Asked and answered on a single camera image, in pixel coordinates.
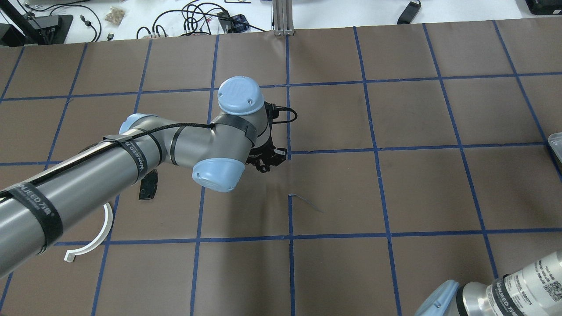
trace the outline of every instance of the white table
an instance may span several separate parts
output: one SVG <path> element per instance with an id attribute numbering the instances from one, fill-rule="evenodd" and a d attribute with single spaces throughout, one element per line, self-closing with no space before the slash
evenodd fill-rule
<path id="1" fill-rule="evenodd" d="M 44 7 L 54 3 L 70 2 L 61 0 L 28 0 L 30 4 Z M 225 7 L 231 15 L 242 13 L 248 22 L 259 28 L 271 29 L 271 2 L 247 0 L 252 3 L 224 3 L 224 0 L 200 0 L 214 2 Z M 10 0 L 21 12 L 16 0 Z M 156 16 L 166 10 L 180 9 L 188 0 L 92 0 L 81 3 L 93 9 L 102 20 L 100 40 L 106 40 L 109 32 L 114 33 L 114 40 L 133 39 L 141 26 L 152 28 Z M 347 26 L 389 25 L 395 24 L 400 13 L 409 0 L 293 0 L 293 18 L 295 29 L 342 28 Z M 113 26 L 103 18 L 111 6 L 126 10 L 125 19 L 120 26 Z M 56 11 L 57 14 L 72 14 L 75 19 L 70 28 L 66 43 L 88 42 L 93 38 L 93 30 L 87 28 L 79 19 L 83 14 L 98 28 L 97 20 L 86 9 L 66 7 Z M 537 17 L 529 12 L 525 0 L 422 0 L 422 7 L 414 23 L 502 20 Z M 169 13 L 158 21 L 168 35 L 183 34 L 183 18 L 180 12 Z M 216 18 L 211 21 L 213 34 L 219 33 Z"/>

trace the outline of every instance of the black cable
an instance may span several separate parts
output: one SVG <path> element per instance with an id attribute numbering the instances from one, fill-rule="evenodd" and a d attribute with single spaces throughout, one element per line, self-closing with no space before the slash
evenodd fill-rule
<path id="1" fill-rule="evenodd" d="M 214 17 L 219 17 L 219 18 L 220 18 L 220 16 L 218 16 L 218 15 L 209 14 L 209 13 L 199 13 L 199 12 L 195 12 L 195 11 L 180 10 L 180 9 L 168 10 L 168 11 L 165 11 L 165 12 L 160 13 L 160 15 L 158 15 L 158 16 L 156 17 L 156 19 L 154 20 L 154 23 L 152 24 L 152 30 L 153 30 L 153 31 L 155 30 L 155 28 L 156 28 L 156 22 L 158 22 L 158 19 L 159 19 L 159 18 L 161 18 L 161 17 L 162 17 L 163 15 L 165 15 L 165 14 L 172 13 L 172 12 L 188 12 L 188 13 L 202 14 L 202 15 L 204 15 L 204 16 L 208 15 L 208 16 L 214 16 Z M 233 23 L 237 23 L 237 24 L 242 24 L 242 25 L 245 25 L 245 26 L 249 26 L 250 28 L 254 28 L 254 29 L 259 30 L 259 31 L 263 31 L 263 32 L 266 31 L 266 30 L 264 30 L 264 29 L 260 29 L 260 28 L 258 28 L 258 27 L 255 27 L 255 26 L 251 25 L 251 24 L 248 24 L 248 23 L 235 22 L 235 21 L 232 20 L 232 18 L 230 18 L 230 20 L 231 20 Z"/>
<path id="2" fill-rule="evenodd" d="M 276 107 L 275 107 L 275 110 L 278 110 L 278 111 L 281 111 L 281 112 L 289 111 L 289 112 L 291 112 L 292 114 L 294 114 L 294 117 L 293 117 L 292 120 L 288 120 L 288 121 L 274 121 L 273 124 L 287 124 L 287 123 L 292 123 L 292 122 L 294 122 L 294 121 L 297 119 L 297 117 L 298 117 L 297 112 L 296 112 L 295 110 L 293 110 L 292 108 L 290 108 L 290 107 L 276 106 Z"/>
<path id="3" fill-rule="evenodd" d="M 80 1 L 74 1 L 74 2 L 69 2 L 69 3 L 53 4 L 52 6 L 46 7 L 45 9 L 34 9 L 31 6 L 29 6 L 29 4 L 27 4 L 27 3 L 26 3 L 25 6 L 30 8 L 32 11 L 35 11 L 35 12 L 45 12 L 45 11 L 50 10 L 53 7 L 56 7 L 56 6 L 65 6 L 65 5 L 68 5 L 68 4 L 76 4 L 76 3 L 89 2 L 89 1 L 90 0 L 80 0 Z"/>
<path id="4" fill-rule="evenodd" d="M 203 10 L 199 6 L 195 6 L 195 7 L 198 8 L 201 12 L 203 12 Z M 199 28 L 199 22 L 201 22 L 203 19 L 205 19 L 205 24 L 207 25 L 207 30 L 209 31 L 208 33 L 211 33 L 211 26 L 209 25 L 209 20 L 207 19 L 207 15 L 213 10 L 219 10 L 219 8 L 210 9 L 199 20 L 195 19 L 195 17 L 193 16 L 193 13 L 192 13 L 191 16 L 187 17 L 187 19 L 183 22 L 183 30 L 185 31 L 185 33 L 186 34 L 188 34 L 188 33 L 193 34 L 193 32 L 197 31 L 197 29 Z M 187 29 L 185 28 L 186 23 L 189 23 L 189 26 L 190 26 Z"/>
<path id="5" fill-rule="evenodd" d="M 203 13 L 203 9 L 201 8 L 201 6 L 204 5 L 204 4 L 209 4 L 209 3 L 201 3 L 201 4 L 198 4 L 198 5 L 192 4 L 192 6 L 194 7 L 194 11 L 199 9 L 199 11 L 201 13 Z M 207 11 L 201 18 L 199 18 L 199 20 L 196 20 L 195 17 L 194 17 L 195 12 L 191 13 L 191 19 L 195 20 L 195 24 L 192 25 L 194 31 L 197 30 L 197 28 L 199 27 L 199 22 L 201 22 L 203 19 L 205 19 L 205 24 L 207 25 L 207 30 L 209 31 L 209 33 L 211 33 L 211 26 L 209 25 L 209 19 L 207 18 L 207 15 L 209 13 L 211 13 L 211 11 L 213 11 L 213 10 L 224 10 L 224 8 L 222 8 L 218 4 L 214 4 L 214 5 L 215 5 L 215 8 L 212 8 L 209 11 Z"/>
<path id="6" fill-rule="evenodd" d="M 32 20 L 35 22 L 35 24 L 37 24 L 37 27 L 39 28 L 39 32 L 41 33 L 41 36 L 43 37 L 43 40 L 45 41 L 45 44 L 49 45 L 50 42 L 49 42 L 49 39 L 47 38 L 47 35 L 45 34 L 45 31 L 44 31 L 43 28 L 39 25 L 39 22 L 37 22 L 37 20 L 31 15 L 31 14 L 33 14 L 33 12 L 31 12 L 31 11 L 28 12 L 28 11 L 25 9 L 25 7 L 21 4 L 20 0 L 16 0 L 16 2 L 17 2 L 17 4 L 19 4 L 20 7 L 24 10 L 25 16 L 26 16 L 28 19 L 32 19 Z"/>
<path id="7" fill-rule="evenodd" d="M 137 39 L 139 39 L 139 33 L 142 29 L 145 29 L 148 32 L 148 35 L 150 35 L 150 38 L 152 38 L 152 33 L 150 33 L 150 30 L 146 26 L 141 26 L 140 29 L 137 30 Z"/>
<path id="8" fill-rule="evenodd" d="M 160 127 L 157 127 L 157 128 L 153 128 L 151 130 L 147 130 L 146 132 L 135 134 L 135 135 L 131 136 L 131 139 L 137 139 L 137 138 L 149 135 L 149 134 L 159 132 L 159 131 L 164 130 L 164 129 L 170 129 L 170 128 L 176 128 L 176 127 L 212 128 L 213 126 L 214 126 L 214 124 L 175 123 L 175 124 L 160 126 Z M 88 160 L 90 160 L 90 159 L 92 159 L 96 156 L 99 156 L 100 154 L 102 154 L 104 152 L 107 152 L 107 151 L 109 151 L 113 148 L 116 148 L 116 147 L 119 147 L 119 143 L 118 142 L 111 142 L 111 143 L 109 143 L 108 146 L 101 147 L 100 149 L 98 149 L 96 151 L 93 151 L 93 152 L 83 156 L 80 159 L 74 160 L 72 162 L 69 162 L 66 165 L 62 165 L 58 168 L 52 169 L 51 171 L 43 174 L 42 176 L 31 180 L 30 183 L 33 184 L 34 186 L 38 186 L 38 185 L 42 184 L 43 182 L 45 182 L 45 181 L 63 173 L 63 172 L 65 172 L 65 171 L 67 171 L 67 170 L 69 170 L 73 167 L 76 167 L 77 165 L 79 165 L 83 162 L 86 162 L 86 161 L 88 161 Z M 4 197 L 12 197 L 12 195 L 8 191 L 0 191 L 0 198 L 4 198 Z"/>
<path id="9" fill-rule="evenodd" d="M 83 6 L 81 4 L 56 4 L 58 7 L 54 8 L 49 15 L 53 15 L 53 12 L 55 10 L 58 10 L 60 8 L 64 8 L 64 7 L 80 7 L 80 8 L 84 8 L 84 9 L 88 9 L 95 17 L 96 20 L 98 20 L 98 25 L 99 25 L 99 33 L 98 33 L 98 37 L 96 38 L 95 42 L 97 42 L 99 40 L 99 37 L 102 35 L 102 22 L 99 20 L 99 16 L 94 12 L 94 10 L 90 9 L 87 6 Z"/>
<path id="10" fill-rule="evenodd" d="M 160 24 L 156 25 L 156 34 L 158 34 L 158 37 L 160 37 L 160 33 L 158 32 L 158 27 L 160 27 L 162 29 L 162 32 L 164 32 L 164 37 L 168 37 L 168 34 L 166 34 L 166 30 Z"/>
<path id="11" fill-rule="evenodd" d="M 207 35 L 211 35 L 211 33 L 204 32 L 204 31 L 193 31 L 193 32 L 191 32 L 191 33 L 185 33 L 185 34 L 182 34 L 182 35 L 180 35 L 180 36 L 190 36 L 190 35 L 192 35 L 192 34 L 207 34 Z"/>
<path id="12" fill-rule="evenodd" d="M 98 40 L 98 31 L 96 31 L 96 28 L 93 25 L 90 25 L 90 27 L 94 29 L 95 32 L 94 38 L 91 40 L 91 42 L 95 42 Z"/>

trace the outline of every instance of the qr code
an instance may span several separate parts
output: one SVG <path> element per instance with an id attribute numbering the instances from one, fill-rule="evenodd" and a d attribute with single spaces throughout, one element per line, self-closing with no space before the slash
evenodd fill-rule
<path id="1" fill-rule="evenodd" d="M 554 302 L 562 300 L 562 285 L 560 282 L 554 281 L 553 283 L 545 285 L 544 288 Z"/>

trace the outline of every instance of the light blue joint cap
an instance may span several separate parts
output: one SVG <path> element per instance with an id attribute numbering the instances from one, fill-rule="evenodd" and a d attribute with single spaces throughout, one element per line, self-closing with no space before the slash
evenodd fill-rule
<path id="1" fill-rule="evenodd" d="M 429 297 L 423 302 L 414 316 L 443 316 L 447 311 L 447 307 L 455 297 L 459 283 L 454 280 L 448 280 L 441 284 Z"/>
<path id="2" fill-rule="evenodd" d="M 141 118 L 145 118 L 146 116 L 156 116 L 156 117 L 158 117 L 158 115 L 154 115 L 154 114 L 141 114 L 141 113 L 131 114 L 123 122 L 123 124 L 121 124 L 121 128 L 119 129 L 119 134 L 123 134 L 126 131 L 128 131 L 129 129 L 131 129 L 131 126 L 133 126 L 133 124 L 135 124 Z"/>
<path id="3" fill-rule="evenodd" d="M 264 106 L 260 85 L 250 77 L 236 76 L 227 79 L 219 88 L 219 106 L 228 114 L 248 115 Z"/>
<path id="4" fill-rule="evenodd" d="M 210 158 L 196 163 L 191 176 L 203 187 L 230 192 L 236 188 L 244 169 L 244 164 L 236 159 Z"/>

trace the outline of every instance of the white curved plastic part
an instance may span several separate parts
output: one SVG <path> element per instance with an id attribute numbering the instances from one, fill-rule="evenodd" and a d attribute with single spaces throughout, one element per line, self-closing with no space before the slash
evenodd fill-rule
<path id="1" fill-rule="evenodd" d="M 113 211 L 111 210 L 111 205 L 109 203 L 105 203 L 103 205 L 103 209 L 105 210 L 106 218 L 105 221 L 103 222 L 102 230 L 99 232 L 99 234 L 94 238 L 94 240 L 91 243 L 85 245 L 82 248 L 78 248 L 75 250 L 67 250 L 65 255 L 66 262 L 74 262 L 74 257 L 87 254 L 90 251 L 94 250 L 107 237 L 109 231 L 111 230 L 111 226 L 113 225 Z"/>

